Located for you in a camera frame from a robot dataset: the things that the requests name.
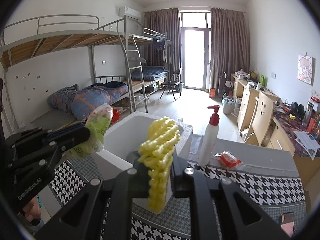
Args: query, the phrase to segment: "blue plaid blanket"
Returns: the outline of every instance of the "blue plaid blanket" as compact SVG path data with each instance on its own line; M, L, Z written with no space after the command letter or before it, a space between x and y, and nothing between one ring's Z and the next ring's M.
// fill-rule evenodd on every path
M79 121L84 122L98 106L105 103L111 105L127 92L128 86L117 81L95 83L80 91L78 85L73 85L49 96L48 104L53 108L72 113Z
M164 78L167 76L168 71L164 67L157 66L144 66L142 67L143 80L144 81L154 81L159 78ZM141 80L140 70L136 69L131 73L132 80Z

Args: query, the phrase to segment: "yellow sponge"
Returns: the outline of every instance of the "yellow sponge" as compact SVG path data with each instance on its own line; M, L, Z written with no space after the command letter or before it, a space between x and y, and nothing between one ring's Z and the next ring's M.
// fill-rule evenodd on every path
M180 131L173 119L163 117L153 121L148 130L147 141L139 148L139 162L151 170L148 175L150 190L148 209L159 214L165 203L174 145L180 140Z

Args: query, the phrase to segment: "cartoon poster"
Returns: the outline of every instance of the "cartoon poster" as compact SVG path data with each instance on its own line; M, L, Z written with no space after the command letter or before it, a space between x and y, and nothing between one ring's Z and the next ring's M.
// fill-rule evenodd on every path
M311 85L312 57L299 55L297 78Z

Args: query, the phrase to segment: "smartphone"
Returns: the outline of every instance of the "smartphone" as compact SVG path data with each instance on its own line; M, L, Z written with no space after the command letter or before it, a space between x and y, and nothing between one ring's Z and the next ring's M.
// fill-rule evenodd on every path
M280 215L279 224L284 232L290 237L293 235L294 212L283 213Z

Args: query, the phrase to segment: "folding chair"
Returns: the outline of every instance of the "folding chair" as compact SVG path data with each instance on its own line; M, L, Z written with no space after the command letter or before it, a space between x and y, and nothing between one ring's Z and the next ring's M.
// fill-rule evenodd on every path
M170 77L170 80L169 80L169 81L165 81L165 82L161 83L161 85L163 85L163 86L165 86L165 87L164 87L164 90L163 90L163 92L162 92L162 94L161 94L161 96L160 96L160 99L161 99L163 93L165 92L165 90L167 89L168 86L171 88L171 91L172 91L174 100L177 100L178 98L180 98L180 97L178 97L177 99L175 98L172 87L175 87L175 86L177 86L177 85L180 84L181 71L182 71L182 67L179 68L179 69L177 69L177 70L172 74L172 76Z

